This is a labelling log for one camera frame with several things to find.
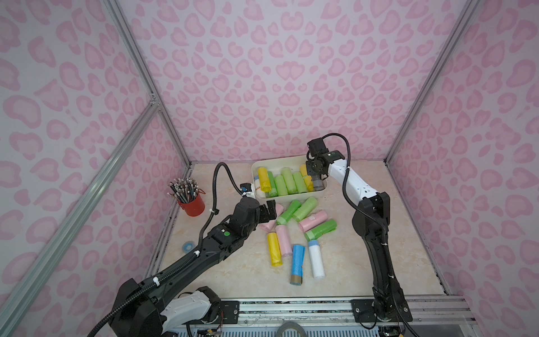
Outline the dark green roll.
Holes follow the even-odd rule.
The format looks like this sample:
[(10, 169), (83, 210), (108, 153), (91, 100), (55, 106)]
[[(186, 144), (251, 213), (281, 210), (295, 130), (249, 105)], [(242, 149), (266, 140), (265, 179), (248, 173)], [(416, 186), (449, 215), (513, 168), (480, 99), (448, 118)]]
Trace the dark green roll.
[(270, 183), (270, 191), (268, 192), (268, 196), (277, 197), (278, 196), (277, 186), (275, 183), (274, 175), (271, 171), (268, 171), (268, 178), (269, 178), (269, 183)]

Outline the yellow roll with label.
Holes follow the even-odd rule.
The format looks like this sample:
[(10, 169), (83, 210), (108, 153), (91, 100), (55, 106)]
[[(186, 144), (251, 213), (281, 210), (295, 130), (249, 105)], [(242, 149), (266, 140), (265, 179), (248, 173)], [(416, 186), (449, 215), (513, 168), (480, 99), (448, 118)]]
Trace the yellow roll with label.
[(312, 182), (312, 177), (307, 174), (306, 164), (301, 164), (300, 165), (300, 174), (303, 177), (303, 181), (304, 181), (304, 184), (305, 184), (305, 186), (307, 188), (307, 191), (308, 192), (313, 192), (314, 191), (314, 186), (313, 186), (313, 182)]

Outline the grey roll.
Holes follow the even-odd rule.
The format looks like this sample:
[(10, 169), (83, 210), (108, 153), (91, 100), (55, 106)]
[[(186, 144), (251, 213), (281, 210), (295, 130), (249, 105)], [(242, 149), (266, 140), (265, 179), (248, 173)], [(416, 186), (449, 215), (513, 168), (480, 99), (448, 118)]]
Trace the grey roll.
[(322, 191), (325, 189), (324, 181), (320, 175), (312, 176), (312, 186), (314, 191)]

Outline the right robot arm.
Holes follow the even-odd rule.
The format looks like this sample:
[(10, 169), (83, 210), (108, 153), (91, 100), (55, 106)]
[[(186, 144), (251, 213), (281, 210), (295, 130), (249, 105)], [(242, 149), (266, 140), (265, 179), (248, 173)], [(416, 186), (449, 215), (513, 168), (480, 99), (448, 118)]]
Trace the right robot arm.
[(373, 273), (373, 314), (380, 322), (410, 323), (404, 292), (395, 275), (388, 245), (390, 196), (372, 188), (351, 167), (350, 143), (339, 133), (329, 133), (307, 143), (307, 174), (314, 187), (324, 178), (341, 184), (342, 196), (355, 210), (352, 227), (362, 238)]

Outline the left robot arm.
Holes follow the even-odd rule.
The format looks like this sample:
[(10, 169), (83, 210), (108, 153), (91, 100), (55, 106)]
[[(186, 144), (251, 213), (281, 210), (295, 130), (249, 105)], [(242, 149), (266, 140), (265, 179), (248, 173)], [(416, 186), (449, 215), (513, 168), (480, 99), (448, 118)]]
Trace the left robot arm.
[(191, 252), (165, 270), (137, 283), (126, 281), (119, 289), (110, 313), (88, 333), (96, 336), (109, 325), (116, 336), (161, 336), (172, 321), (167, 306), (198, 276), (239, 250), (260, 223), (277, 218), (276, 202), (265, 204), (243, 197), (233, 214), (213, 227)]

